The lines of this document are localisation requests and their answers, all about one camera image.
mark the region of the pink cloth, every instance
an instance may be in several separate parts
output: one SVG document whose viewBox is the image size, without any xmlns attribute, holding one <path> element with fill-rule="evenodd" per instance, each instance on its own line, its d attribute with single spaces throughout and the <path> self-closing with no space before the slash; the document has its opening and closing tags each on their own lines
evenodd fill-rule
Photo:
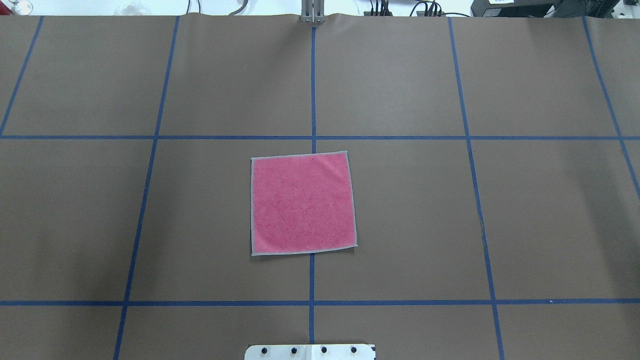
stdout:
<svg viewBox="0 0 640 360">
<path fill-rule="evenodd" d="M 357 246 L 346 151 L 251 161 L 253 256 Z"/>
</svg>

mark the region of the square towel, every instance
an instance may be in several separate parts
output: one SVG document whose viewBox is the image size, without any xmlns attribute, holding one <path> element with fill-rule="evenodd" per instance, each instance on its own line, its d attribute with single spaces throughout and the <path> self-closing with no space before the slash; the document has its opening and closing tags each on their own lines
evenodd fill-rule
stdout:
<svg viewBox="0 0 640 360">
<path fill-rule="evenodd" d="M 347 152 L 251 159 L 252 255 L 358 246 Z"/>
</svg>

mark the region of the metal bracket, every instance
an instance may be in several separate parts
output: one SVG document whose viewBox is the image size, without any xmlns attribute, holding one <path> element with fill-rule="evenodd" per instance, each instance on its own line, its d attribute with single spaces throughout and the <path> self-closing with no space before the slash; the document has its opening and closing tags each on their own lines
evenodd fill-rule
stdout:
<svg viewBox="0 0 640 360">
<path fill-rule="evenodd" d="M 324 0 L 302 0 L 302 22 L 322 24 L 324 22 Z"/>
<path fill-rule="evenodd" d="M 376 346 L 367 344 L 253 345 L 244 360 L 375 360 Z"/>
</svg>

